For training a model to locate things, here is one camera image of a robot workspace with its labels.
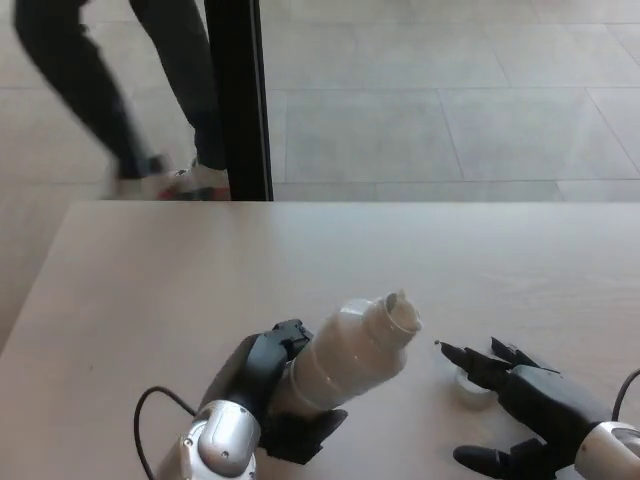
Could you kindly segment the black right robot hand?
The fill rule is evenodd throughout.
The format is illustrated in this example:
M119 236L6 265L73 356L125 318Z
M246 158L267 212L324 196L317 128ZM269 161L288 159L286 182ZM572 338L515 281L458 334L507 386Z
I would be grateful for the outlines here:
M535 361L516 346L491 339L492 353L446 342L441 352L475 385L495 392L498 403L536 436L508 452L458 446L453 458L493 479L554 479L575 462L586 436L611 418L609 409L559 371Z

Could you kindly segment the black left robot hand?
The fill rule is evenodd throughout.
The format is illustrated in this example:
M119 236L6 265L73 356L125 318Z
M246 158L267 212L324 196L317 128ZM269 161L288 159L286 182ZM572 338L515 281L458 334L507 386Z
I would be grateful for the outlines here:
M194 415L207 428L197 448L209 470L235 477L258 448L272 458L305 465L346 420L342 409L310 419L268 412L285 368L312 339L301 321L291 319L246 337L229 356Z

